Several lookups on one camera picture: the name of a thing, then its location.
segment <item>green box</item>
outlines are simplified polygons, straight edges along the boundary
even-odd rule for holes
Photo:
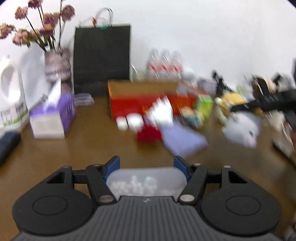
[[[210,117],[213,110],[214,102],[209,95],[198,95],[198,101],[195,103],[194,108],[203,114],[204,118]]]

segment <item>water bottle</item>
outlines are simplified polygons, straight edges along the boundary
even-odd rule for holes
[[[146,77],[148,80],[158,80],[159,77],[159,53],[157,49],[152,49],[147,61]]]
[[[170,75],[174,80],[180,80],[183,78],[183,65],[181,54],[177,51],[173,52],[171,58]]]
[[[163,80],[169,80],[170,77],[170,53],[168,50],[164,50],[160,55],[160,78]]]

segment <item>gray ridged plate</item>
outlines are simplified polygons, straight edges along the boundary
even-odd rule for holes
[[[209,227],[191,206],[172,197],[121,197],[118,203],[99,207],[81,228],[59,236],[21,233],[13,241],[280,241],[273,234],[240,238]]]

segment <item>green clip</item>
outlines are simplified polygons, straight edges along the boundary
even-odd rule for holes
[[[100,28],[101,28],[101,30],[106,30],[107,29],[107,26],[106,25],[102,25]]]

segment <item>orange box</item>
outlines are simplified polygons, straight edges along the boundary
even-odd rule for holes
[[[110,107],[112,119],[118,116],[126,116],[129,113],[145,112],[152,106],[157,98],[167,96],[174,115],[179,115],[179,109],[188,106],[193,108],[197,101],[196,95],[178,96],[178,83],[175,82],[130,82],[130,81],[108,81]]]

